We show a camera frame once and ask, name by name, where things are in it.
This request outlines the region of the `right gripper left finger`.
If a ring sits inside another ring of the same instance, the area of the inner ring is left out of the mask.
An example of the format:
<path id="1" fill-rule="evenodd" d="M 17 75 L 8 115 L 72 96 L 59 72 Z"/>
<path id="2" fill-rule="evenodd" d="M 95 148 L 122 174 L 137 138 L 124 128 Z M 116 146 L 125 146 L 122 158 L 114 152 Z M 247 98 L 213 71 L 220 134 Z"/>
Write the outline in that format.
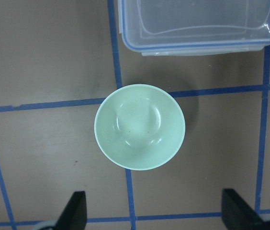
<path id="1" fill-rule="evenodd" d="M 57 220 L 55 230 L 84 230 L 87 224 L 87 203 L 85 191 L 72 194 Z"/>

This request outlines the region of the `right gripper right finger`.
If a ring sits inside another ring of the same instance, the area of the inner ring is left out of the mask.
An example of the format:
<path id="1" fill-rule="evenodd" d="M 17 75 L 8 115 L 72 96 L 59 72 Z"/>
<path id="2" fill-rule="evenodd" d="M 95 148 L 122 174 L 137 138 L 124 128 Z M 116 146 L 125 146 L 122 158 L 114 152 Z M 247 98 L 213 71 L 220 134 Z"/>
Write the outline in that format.
<path id="1" fill-rule="evenodd" d="M 222 190 L 221 219 L 227 230 L 259 230 L 262 218 L 232 188 Z"/>

